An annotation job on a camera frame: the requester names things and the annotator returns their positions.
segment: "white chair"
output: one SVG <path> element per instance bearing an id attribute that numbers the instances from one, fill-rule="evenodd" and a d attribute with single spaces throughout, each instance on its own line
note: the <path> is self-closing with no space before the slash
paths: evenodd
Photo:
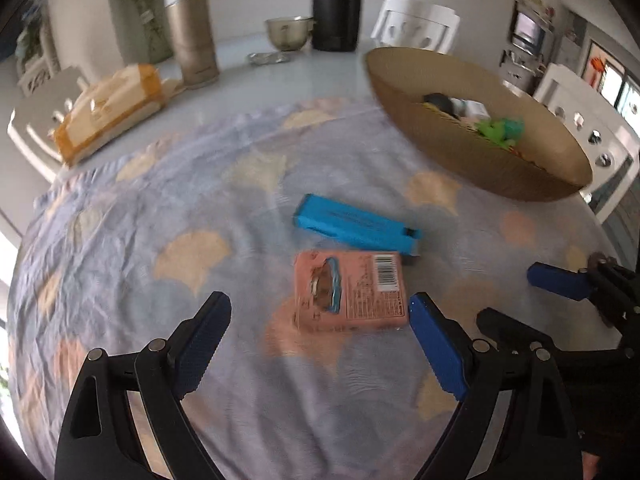
<path id="1" fill-rule="evenodd" d="M 67 68 L 22 99 L 11 115 L 7 134 L 48 182 L 53 182 L 62 168 L 62 157 L 49 134 L 87 87 L 77 68 Z"/>
<path id="2" fill-rule="evenodd" d="M 371 37 L 383 46 L 409 46 L 448 54 L 460 17 L 448 7 L 417 0 L 386 0 Z"/>
<path id="3" fill-rule="evenodd" d="M 580 192 L 585 200 L 589 202 L 597 190 L 626 167 L 611 195 L 596 209 L 596 218 L 603 223 L 638 176 L 640 139 L 604 97 L 565 66 L 549 65 L 534 98 L 564 123 L 587 155 L 593 182 Z M 629 157 L 631 165 L 625 164 Z"/>

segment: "blue box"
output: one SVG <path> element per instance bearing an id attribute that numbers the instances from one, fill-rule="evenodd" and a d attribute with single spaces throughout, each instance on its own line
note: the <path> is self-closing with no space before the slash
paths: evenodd
<path id="1" fill-rule="evenodd" d="M 362 211 L 341 202 L 308 194 L 293 215 L 293 223 L 366 251 L 397 251 L 418 255 L 419 230 L 402 222 Z"/>

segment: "bowl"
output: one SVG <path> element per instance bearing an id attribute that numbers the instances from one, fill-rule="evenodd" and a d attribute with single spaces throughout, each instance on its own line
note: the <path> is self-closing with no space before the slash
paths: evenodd
<path id="1" fill-rule="evenodd" d="M 274 18 L 264 22 L 271 44 L 282 52 L 300 50 L 311 34 L 314 21 L 304 16 Z"/>
<path id="2" fill-rule="evenodd" d="M 501 79 L 453 56 L 416 48 L 377 48 L 367 54 L 369 80 L 399 130 L 425 155 L 495 194 L 551 202 L 577 193 L 593 178 L 574 136 L 529 95 L 516 96 Z M 520 119 L 516 149 L 504 150 L 455 118 L 422 105 L 431 93 L 484 103 L 492 118 Z"/>

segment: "black bottle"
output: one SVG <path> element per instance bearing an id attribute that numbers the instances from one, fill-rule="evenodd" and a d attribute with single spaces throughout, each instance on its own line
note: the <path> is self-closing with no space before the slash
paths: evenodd
<path id="1" fill-rule="evenodd" d="M 313 48 L 329 52 L 356 50 L 360 4 L 361 0 L 314 0 Z"/>

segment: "blue gripper pad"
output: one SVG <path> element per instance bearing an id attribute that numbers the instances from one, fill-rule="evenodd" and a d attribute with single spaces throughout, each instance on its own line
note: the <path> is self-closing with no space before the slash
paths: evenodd
<path id="1" fill-rule="evenodd" d="M 438 313 L 444 321 L 447 320 L 439 310 Z M 462 401 L 468 389 L 462 359 L 418 296 L 412 296 L 409 302 L 409 324 L 441 388 Z"/>
<path id="2" fill-rule="evenodd" d="M 180 323 L 170 338 L 174 366 L 173 392 L 178 399 L 196 390 L 231 322 L 231 301 L 214 292 L 193 319 Z"/>
<path id="3" fill-rule="evenodd" d="M 529 267 L 527 279 L 530 285 L 574 301 L 585 300 L 593 292 L 586 272 L 571 272 L 540 262 Z"/>

